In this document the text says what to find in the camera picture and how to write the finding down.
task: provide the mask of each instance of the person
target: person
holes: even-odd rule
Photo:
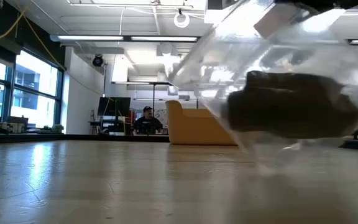
[[[162,123],[153,117],[153,108],[146,106],[143,109],[143,117],[135,121],[137,133],[154,134],[155,130],[161,130]]]

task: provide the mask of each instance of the desk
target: desk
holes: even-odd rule
[[[39,167],[31,159],[34,149],[48,152]],[[0,145],[0,223],[29,220],[358,224],[358,151],[330,148],[311,153],[288,172],[262,176],[250,155],[236,147],[109,141]]]
[[[135,134],[134,136],[139,137],[169,137],[167,134]]]
[[[125,141],[125,142],[169,142],[168,136],[105,136],[81,134],[0,134],[0,143],[44,142],[44,141]]]
[[[103,124],[115,124],[117,121],[115,119],[104,119],[103,121]],[[102,126],[101,125],[101,122],[100,121],[89,121],[89,125],[92,127],[92,134],[99,134],[101,132],[100,130],[100,127]],[[126,128],[127,130],[130,130],[131,129],[131,125],[130,124],[125,124],[126,125]]]

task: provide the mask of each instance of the window frame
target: window frame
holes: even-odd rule
[[[60,118],[61,118],[61,111],[62,111],[62,89],[63,89],[63,70],[56,66],[53,63],[50,63],[48,60],[45,60],[44,58],[39,57],[36,54],[33,54],[31,51],[27,49],[22,49],[22,51],[30,54],[31,56],[47,63],[53,68],[56,68],[57,73],[57,85],[56,85],[56,96],[49,95],[47,93],[43,93],[38,90],[33,90],[29,87],[25,87],[22,85],[15,84],[15,78],[16,78],[16,60],[13,64],[13,67],[6,66],[6,76],[5,80],[0,80],[0,85],[3,85],[5,87],[4,89],[4,95],[2,100],[2,111],[1,111],[1,119],[2,121],[7,121],[7,118],[11,115],[11,108],[13,105],[14,95],[13,91],[20,90],[27,93],[31,93],[34,95],[43,96],[46,98],[50,98],[55,100],[55,109],[54,109],[54,116],[53,116],[53,123],[54,124],[60,124]]]

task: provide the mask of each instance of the yellow cable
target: yellow cable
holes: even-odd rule
[[[15,0],[16,2],[16,6],[19,8],[19,10],[21,11],[21,7],[19,5],[19,3],[17,2],[17,0]],[[29,20],[24,16],[23,17],[24,20],[27,22],[27,24],[29,25],[31,31],[33,32],[33,34],[36,36],[36,38],[38,39],[38,41],[41,43],[41,45],[44,47],[44,49],[48,52],[49,56],[55,61],[55,63],[65,72],[67,72],[66,68],[61,65],[57,60],[56,58],[52,55],[52,53],[50,53],[49,49],[47,48],[47,46],[45,46],[44,42],[42,42],[41,38],[38,36],[38,34],[35,32],[35,30],[33,29],[31,23],[29,22]],[[70,75],[68,72],[67,74],[72,77],[72,79],[74,79],[76,82],[78,82],[80,85],[82,85],[83,87],[87,88],[88,90],[91,90],[92,92],[98,94],[99,96],[101,96],[102,94],[97,92],[97,91],[94,91],[93,89],[87,87],[86,85],[82,84],[80,81],[78,81],[76,78],[74,78],[72,75]]]
[[[20,16],[16,19],[15,23],[13,23],[13,25],[11,26],[11,28],[9,28],[5,34],[0,35],[0,39],[4,38],[5,36],[7,36],[12,30],[13,28],[15,28],[15,26],[17,25],[17,23],[20,21],[20,19],[22,19],[22,17],[24,16],[24,13],[26,12],[26,10],[29,8],[30,6],[30,1],[27,3],[26,7],[24,8],[24,10],[22,11],[22,13],[20,14]]]

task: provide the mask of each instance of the white ceiling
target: white ceiling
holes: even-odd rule
[[[16,0],[7,0],[9,4],[16,7]],[[28,0],[17,0],[21,8],[25,8]],[[82,0],[82,3],[91,3],[92,0]],[[150,0],[93,0],[97,4],[150,4]],[[182,5],[183,0],[161,0],[162,5]],[[206,0],[186,0],[186,5],[192,5],[196,10],[192,13],[204,14]],[[157,9],[158,25],[160,33],[157,32],[157,24],[151,9],[139,9],[146,12],[141,13],[130,9],[98,8],[71,6],[66,0],[32,0],[26,12],[29,19],[46,30],[49,34],[84,34],[84,35],[117,35],[120,31],[120,21],[122,13],[121,34],[122,35],[191,35],[201,36],[211,26],[205,24],[203,19],[190,18],[190,23],[186,28],[179,28],[173,23],[176,10]],[[192,44],[175,44],[179,53],[188,52]],[[82,48],[91,48],[97,52],[98,47],[117,47],[116,42],[82,42]],[[127,52],[127,56],[136,63],[139,73],[130,71],[130,75],[157,75],[163,69],[162,64],[144,64],[150,62],[148,55],[156,56],[156,43],[130,43],[121,42],[122,47]],[[83,58],[93,58],[94,55],[80,55]],[[113,55],[104,55],[104,58],[112,60]]]
[[[25,8],[28,0],[17,0],[21,8]],[[149,4],[150,0],[82,0],[82,3],[110,3],[110,4]],[[16,0],[7,0],[13,6]],[[206,0],[187,0],[187,5],[193,5],[197,11],[192,13],[204,14]],[[161,0],[164,4],[183,4],[183,0]],[[151,9],[140,9],[148,12],[141,13],[130,9],[124,10],[122,14],[122,35],[158,35],[157,25]],[[169,13],[175,10],[157,9],[157,13]],[[122,9],[102,9],[98,7],[71,6],[67,0],[31,0],[31,4],[26,13],[32,21],[45,29],[50,34],[91,34],[91,35],[117,35],[120,29]],[[340,17],[332,26],[332,30],[342,38],[358,38],[358,12],[347,12]],[[211,27],[205,24],[203,19],[191,17],[188,27],[181,29],[174,25],[173,14],[164,14],[157,16],[161,35],[203,35]],[[98,47],[117,47],[117,43],[112,42],[83,42],[82,47],[97,49]],[[156,44],[151,43],[129,43],[122,42],[128,56],[134,63],[140,63],[145,55],[155,55]],[[191,44],[177,44],[178,49],[188,51]],[[137,55],[139,51],[148,53]],[[162,69],[162,64],[136,65],[140,70],[140,75],[156,75]]]

